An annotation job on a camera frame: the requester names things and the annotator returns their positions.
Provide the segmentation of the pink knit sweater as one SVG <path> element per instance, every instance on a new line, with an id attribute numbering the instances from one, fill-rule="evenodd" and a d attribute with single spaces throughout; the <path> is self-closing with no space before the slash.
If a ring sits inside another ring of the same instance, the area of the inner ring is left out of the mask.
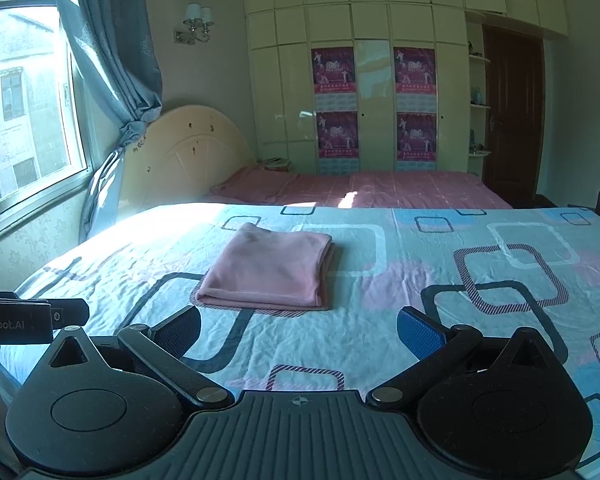
<path id="1" fill-rule="evenodd" d="M 315 232 L 243 224 L 194 293 L 200 304 L 256 310 L 326 310 L 326 271 L 335 244 Z"/>

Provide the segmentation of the upper right pink poster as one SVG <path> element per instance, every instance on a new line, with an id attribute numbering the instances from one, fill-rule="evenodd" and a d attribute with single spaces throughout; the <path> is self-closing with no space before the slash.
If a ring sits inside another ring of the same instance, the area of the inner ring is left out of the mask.
<path id="1" fill-rule="evenodd" d="M 436 94 L 437 66 L 434 49 L 394 47 L 397 94 Z"/>

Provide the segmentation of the upper left pink poster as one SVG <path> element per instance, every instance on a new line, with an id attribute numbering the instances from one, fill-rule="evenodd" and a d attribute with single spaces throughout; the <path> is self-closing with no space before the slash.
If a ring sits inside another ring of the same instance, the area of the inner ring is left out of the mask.
<path id="1" fill-rule="evenodd" d="M 352 47 L 311 50 L 315 94 L 356 91 L 354 50 Z"/>

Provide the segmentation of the grey blue curtain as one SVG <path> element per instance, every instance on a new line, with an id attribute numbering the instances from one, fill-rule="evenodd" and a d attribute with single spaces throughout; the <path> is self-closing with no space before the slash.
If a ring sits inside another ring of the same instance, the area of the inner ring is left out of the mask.
<path id="1" fill-rule="evenodd" d="M 162 76 L 146 0 L 56 0 L 60 21 L 87 90 L 118 128 L 118 140 L 88 186 L 80 240 L 117 217 L 126 149 L 162 111 Z"/>

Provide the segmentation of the lower right pink poster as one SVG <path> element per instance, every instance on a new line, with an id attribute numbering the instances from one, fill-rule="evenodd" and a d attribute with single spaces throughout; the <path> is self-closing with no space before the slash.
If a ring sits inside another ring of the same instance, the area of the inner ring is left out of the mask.
<path id="1" fill-rule="evenodd" d="M 437 116 L 429 113 L 396 114 L 396 159 L 399 162 L 435 162 Z"/>

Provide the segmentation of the pink checked bed cover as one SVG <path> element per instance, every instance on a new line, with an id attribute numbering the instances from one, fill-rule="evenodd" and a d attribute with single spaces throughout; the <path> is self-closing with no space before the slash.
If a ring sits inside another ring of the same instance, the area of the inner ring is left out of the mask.
<path id="1" fill-rule="evenodd" d="M 212 186 L 206 202 L 339 208 L 507 209 L 473 174 L 457 171 L 358 171 L 317 176 L 242 168 Z"/>

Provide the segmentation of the dark brown wooden door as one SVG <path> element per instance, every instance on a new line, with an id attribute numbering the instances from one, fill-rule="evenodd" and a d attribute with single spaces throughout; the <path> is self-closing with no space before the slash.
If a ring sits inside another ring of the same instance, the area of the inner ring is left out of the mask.
<path id="1" fill-rule="evenodd" d="M 486 186 L 514 208 L 533 205 L 544 136 L 545 80 L 542 41 L 483 29 L 486 102 L 490 106 L 483 169 Z"/>

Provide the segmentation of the window with white frame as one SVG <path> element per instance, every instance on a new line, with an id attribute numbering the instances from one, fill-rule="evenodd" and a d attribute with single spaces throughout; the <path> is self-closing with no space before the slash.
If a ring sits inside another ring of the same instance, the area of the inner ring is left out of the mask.
<path id="1" fill-rule="evenodd" d="M 0 0 L 0 234 L 90 176 L 75 73 L 56 0 Z"/>

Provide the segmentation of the cream corner shelf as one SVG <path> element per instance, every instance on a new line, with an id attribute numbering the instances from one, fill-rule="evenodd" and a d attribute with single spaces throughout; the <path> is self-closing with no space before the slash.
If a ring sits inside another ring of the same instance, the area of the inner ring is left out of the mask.
<path id="1" fill-rule="evenodd" d="M 488 100 L 489 57 L 484 46 L 484 16 L 476 12 L 465 12 L 467 49 L 469 58 L 469 154 L 468 171 L 480 180 L 490 152 L 486 149 L 486 130 L 490 116 Z"/>

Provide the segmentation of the cream glossy wardrobe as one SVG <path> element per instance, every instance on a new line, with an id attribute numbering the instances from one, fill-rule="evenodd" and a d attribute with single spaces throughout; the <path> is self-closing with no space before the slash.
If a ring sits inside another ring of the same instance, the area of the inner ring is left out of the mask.
<path id="1" fill-rule="evenodd" d="M 309 174 L 466 171 L 469 58 L 465 12 L 506 28 L 568 32 L 564 0 L 245 0 L 258 151 Z M 356 91 L 315 94 L 311 50 L 352 47 Z M 394 47 L 434 49 L 436 94 L 397 94 Z M 358 114 L 358 158 L 318 157 L 316 114 Z M 435 162 L 396 159 L 396 114 L 437 116 Z"/>

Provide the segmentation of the stack of books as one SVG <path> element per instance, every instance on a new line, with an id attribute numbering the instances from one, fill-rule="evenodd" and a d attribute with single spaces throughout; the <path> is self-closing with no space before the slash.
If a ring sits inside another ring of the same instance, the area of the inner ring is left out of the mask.
<path id="1" fill-rule="evenodd" d="M 264 158 L 258 161 L 258 167 L 266 171 L 291 172 L 292 162 L 283 157 Z"/>

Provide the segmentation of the cream round headboard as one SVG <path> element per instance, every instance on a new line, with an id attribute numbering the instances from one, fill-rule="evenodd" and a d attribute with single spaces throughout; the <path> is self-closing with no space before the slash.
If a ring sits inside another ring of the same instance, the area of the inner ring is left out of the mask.
<path id="1" fill-rule="evenodd" d="M 124 155 L 117 219 L 191 203 L 256 164 L 242 132 L 212 107 L 185 105 L 153 122 Z"/>

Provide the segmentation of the double shade wall lamp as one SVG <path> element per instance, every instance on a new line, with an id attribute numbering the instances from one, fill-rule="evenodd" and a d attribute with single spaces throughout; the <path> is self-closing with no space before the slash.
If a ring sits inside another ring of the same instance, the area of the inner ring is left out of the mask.
<path id="1" fill-rule="evenodd" d="M 199 3 L 189 3 L 186 6 L 183 25 L 185 30 L 174 32 L 173 39 L 176 44 L 206 44 L 211 38 L 210 30 L 214 25 L 212 9 Z"/>

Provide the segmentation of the pink poster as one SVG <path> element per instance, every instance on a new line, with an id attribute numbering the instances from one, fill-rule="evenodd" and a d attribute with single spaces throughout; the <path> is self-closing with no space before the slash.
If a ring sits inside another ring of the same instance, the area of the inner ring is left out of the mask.
<path id="1" fill-rule="evenodd" d="M 394 47 L 397 94 L 436 94 L 437 66 L 434 49 Z"/>
<path id="2" fill-rule="evenodd" d="M 399 162 L 435 162 L 437 116 L 429 113 L 396 114 L 396 159 Z"/>
<path id="3" fill-rule="evenodd" d="M 318 157 L 358 158 L 358 114 L 318 112 L 316 114 Z"/>
<path id="4" fill-rule="evenodd" d="M 315 94 L 356 91 L 354 50 L 352 47 L 311 50 Z"/>

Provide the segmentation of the lower left pink poster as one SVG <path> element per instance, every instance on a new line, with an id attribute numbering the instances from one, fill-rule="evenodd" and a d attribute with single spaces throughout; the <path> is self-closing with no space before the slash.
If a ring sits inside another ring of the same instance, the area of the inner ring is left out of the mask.
<path id="1" fill-rule="evenodd" d="M 316 114 L 318 157 L 358 158 L 358 114 L 318 112 Z"/>

